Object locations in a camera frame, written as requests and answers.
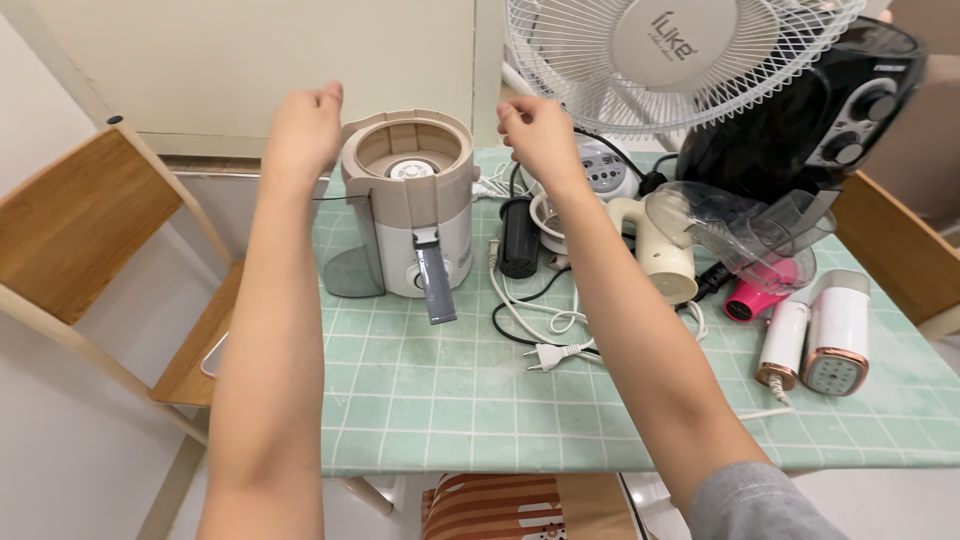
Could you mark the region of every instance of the black air fryer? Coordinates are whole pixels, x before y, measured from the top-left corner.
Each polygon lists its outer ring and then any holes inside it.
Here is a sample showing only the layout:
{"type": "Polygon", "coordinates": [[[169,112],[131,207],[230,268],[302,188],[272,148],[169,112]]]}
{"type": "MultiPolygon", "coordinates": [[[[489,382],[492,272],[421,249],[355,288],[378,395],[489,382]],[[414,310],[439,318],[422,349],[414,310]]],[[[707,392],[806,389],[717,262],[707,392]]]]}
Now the black air fryer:
{"type": "Polygon", "coordinates": [[[831,204],[924,78],[923,43],[859,17],[783,90],[690,132],[677,178],[773,204],[803,189],[831,204]]]}

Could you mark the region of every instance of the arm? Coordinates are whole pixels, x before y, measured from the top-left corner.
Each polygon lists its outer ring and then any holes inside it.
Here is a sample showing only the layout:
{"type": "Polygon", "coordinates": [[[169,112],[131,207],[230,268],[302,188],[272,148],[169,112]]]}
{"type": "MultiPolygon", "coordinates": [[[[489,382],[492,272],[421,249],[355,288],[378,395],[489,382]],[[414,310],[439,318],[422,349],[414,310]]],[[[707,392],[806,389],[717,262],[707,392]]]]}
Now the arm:
{"type": "Polygon", "coordinates": [[[604,364],[685,517],[713,473],[770,463],[724,398],[700,346],[646,278],[584,179],[570,117],[521,97],[497,108],[504,143],[564,223],[573,279],[604,364]]]}
{"type": "Polygon", "coordinates": [[[324,343],[312,193],[340,146],[343,88],[291,93],[263,158],[250,246],[213,395],[198,538],[324,537],[324,343]]]}

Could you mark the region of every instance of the table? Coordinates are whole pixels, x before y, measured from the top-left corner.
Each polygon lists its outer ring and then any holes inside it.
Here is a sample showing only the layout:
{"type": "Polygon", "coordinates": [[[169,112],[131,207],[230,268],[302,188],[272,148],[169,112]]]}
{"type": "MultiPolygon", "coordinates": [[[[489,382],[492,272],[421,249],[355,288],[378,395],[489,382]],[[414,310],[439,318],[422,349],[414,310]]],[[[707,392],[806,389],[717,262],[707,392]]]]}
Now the table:
{"type": "MultiPolygon", "coordinates": [[[[648,170],[661,155],[634,153],[634,159],[648,170]]],[[[475,154],[485,175],[506,160],[506,148],[475,154]]],[[[342,188],[336,171],[327,196],[342,188]]],[[[528,372],[534,360],[522,353],[531,348],[494,330],[490,314],[500,300],[486,253],[500,232],[498,208],[493,200],[473,206],[475,255],[454,291],[456,322],[431,327],[422,300],[389,293],[348,300],[321,291],[325,477],[654,470],[602,365],[572,358],[546,374],[528,372]]],[[[355,229],[347,206],[323,202],[314,230],[318,262],[353,245],[355,229]]],[[[815,250],[821,273],[862,271],[832,236],[815,250]]],[[[698,272],[710,266],[706,251],[697,256],[698,272]]],[[[511,290],[539,291],[552,274],[542,264],[535,277],[511,282],[511,290]]],[[[566,275],[544,301],[570,307],[570,292],[566,275]]],[[[738,414],[777,407],[754,380],[765,320],[727,318],[721,302],[729,292],[703,302],[709,335],[701,347],[738,414]]],[[[798,385],[790,393],[797,414],[746,423],[781,469],[960,466],[960,379],[876,285],[872,295],[871,370],[859,392],[828,398],[798,385]]],[[[694,328],[689,315],[683,319],[694,328]]],[[[506,310],[498,320],[523,334],[506,310]]],[[[542,314],[531,312],[530,320],[546,328],[542,314]]],[[[585,336],[571,331],[563,341],[580,343],[585,336]]]]}

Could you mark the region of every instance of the black cylindrical filter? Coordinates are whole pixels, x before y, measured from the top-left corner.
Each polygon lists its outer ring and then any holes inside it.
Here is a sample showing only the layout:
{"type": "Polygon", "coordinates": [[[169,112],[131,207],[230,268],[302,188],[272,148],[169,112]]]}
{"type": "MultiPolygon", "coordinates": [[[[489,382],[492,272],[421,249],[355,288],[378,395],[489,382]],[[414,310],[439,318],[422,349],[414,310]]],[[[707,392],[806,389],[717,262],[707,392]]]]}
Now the black cylindrical filter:
{"type": "Polygon", "coordinates": [[[500,241],[500,272],[522,280],[537,273],[540,229],[530,217],[530,197],[514,197],[500,206],[503,233],[500,241]]]}

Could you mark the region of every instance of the chair backrest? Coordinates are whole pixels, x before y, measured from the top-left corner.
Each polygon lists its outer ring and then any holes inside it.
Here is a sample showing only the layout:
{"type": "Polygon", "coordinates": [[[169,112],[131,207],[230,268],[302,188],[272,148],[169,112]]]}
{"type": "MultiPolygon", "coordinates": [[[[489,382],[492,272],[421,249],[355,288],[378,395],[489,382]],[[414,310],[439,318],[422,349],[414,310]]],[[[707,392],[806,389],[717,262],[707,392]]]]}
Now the chair backrest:
{"type": "Polygon", "coordinates": [[[914,325],[960,305],[960,254],[865,174],[831,209],[837,237],[914,325]]]}
{"type": "Polygon", "coordinates": [[[182,204],[111,126],[0,200],[0,282],[72,325],[182,204]]]}

